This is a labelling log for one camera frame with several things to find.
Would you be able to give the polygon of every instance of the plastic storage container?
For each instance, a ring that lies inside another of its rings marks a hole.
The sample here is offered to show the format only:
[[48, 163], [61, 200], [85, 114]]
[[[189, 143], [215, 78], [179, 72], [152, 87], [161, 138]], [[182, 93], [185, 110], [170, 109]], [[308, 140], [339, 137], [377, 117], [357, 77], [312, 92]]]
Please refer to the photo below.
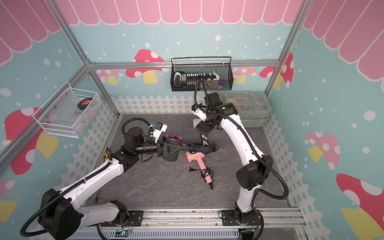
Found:
[[271, 105], [263, 91], [219, 93], [222, 101], [233, 103], [244, 127], [261, 127], [268, 120]]

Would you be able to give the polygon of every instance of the wire mesh basket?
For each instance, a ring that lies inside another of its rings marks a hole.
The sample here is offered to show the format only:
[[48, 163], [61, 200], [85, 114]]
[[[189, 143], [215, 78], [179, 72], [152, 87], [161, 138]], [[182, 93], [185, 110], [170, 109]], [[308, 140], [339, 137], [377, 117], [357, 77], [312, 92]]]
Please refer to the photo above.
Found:
[[[68, 87], [49, 105], [47, 103], [52, 97], [48, 99], [33, 114], [33, 118], [48, 134], [79, 138], [101, 106], [101, 99], [97, 92], [72, 88], [68, 82], [66, 84]], [[86, 105], [86, 108], [81, 110], [78, 105]]]
[[[172, 58], [172, 91], [195, 91], [200, 79], [207, 91], [232, 90], [231, 57]], [[203, 91], [200, 84], [198, 91]]]

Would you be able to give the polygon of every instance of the black wire basket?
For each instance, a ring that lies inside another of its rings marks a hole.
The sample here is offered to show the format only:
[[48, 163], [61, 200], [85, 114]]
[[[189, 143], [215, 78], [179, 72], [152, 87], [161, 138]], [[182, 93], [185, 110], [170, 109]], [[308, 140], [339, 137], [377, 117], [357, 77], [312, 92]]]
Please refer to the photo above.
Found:
[[[232, 90], [231, 57], [172, 58], [172, 91], [195, 91], [200, 79], [207, 91]], [[202, 83], [197, 88], [203, 91]]]

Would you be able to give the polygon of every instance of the pink hair dryer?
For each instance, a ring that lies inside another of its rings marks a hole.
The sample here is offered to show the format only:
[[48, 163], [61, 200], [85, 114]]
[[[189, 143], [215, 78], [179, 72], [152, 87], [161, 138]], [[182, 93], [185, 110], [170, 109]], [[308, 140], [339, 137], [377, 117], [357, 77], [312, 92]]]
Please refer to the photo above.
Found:
[[209, 184], [209, 186], [211, 187], [211, 189], [213, 189], [213, 183], [212, 183], [212, 178], [211, 176], [209, 175], [209, 169], [207, 170], [207, 168], [205, 167], [205, 164], [203, 162], [203, 157], [205, 157], [205, 155], [201, 152], [197, 152], [197, 153], [190, 153], [190, 152], [186, 152], [186, 157], [187, 157], [187, 160], [188, 162], [192, 162], [193, 160], [196, 160], [197, 163], [199, 164], [199, 167], [201, 169], [201, 176], [204, 177], [205, 181]]

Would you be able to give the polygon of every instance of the marble pattern floor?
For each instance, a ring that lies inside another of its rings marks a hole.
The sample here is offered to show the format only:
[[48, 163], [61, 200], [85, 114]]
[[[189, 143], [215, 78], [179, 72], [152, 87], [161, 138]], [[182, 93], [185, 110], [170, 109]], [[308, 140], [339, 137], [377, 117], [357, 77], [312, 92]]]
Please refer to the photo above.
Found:
[[[168, 125], [164, 135], [174, 134], [183, 138], [183, 143], [201, 143], [199, 132], [193, 128], [192, 114], [124, 114], [122, 121], [111, 144], [111, 151], [116, 151], [124, 144], [121, 125], [131, 118], [144, 118], [150, 123], [163, 122]], [[134, 121], [126, 126], [139, 126], [144, 133], [148, 127], [141, 121]], [[256, 146], [268, 155], [261, 128], [247, 128], [248, 134]], [[185, 155], [180, 152], [176, 162], [167, 162], [153, 156], [147, 162], [137, 162], [127, 172], [109, 181], [101, 188], [97, 205], [110, 200], [118, 200], [128, 208], [191, 208], [191, 207], [234, 207], [240, 185], [236, 179], [236, 171], [242, 167], [240, 156], [232, 141], [224, 130], [214, 129], [208, 135], [209, 143], [215, 142], [220, 146], [219, 151], [207, 154], [204, 163], [213, 170], [213, 190], [204, 182], [199, 171], [189, 172], [187, 167], [199, 168], [197, 162], [188, 163]], [[262, 185], [271, 193], [283, 193], [278, 179], [270, 174]], [[86, 205], [93, 203], [97, 193], [93, 194]], [[286, 200], [276, 200], [258, 194], [256, 207], [287, 207]]]

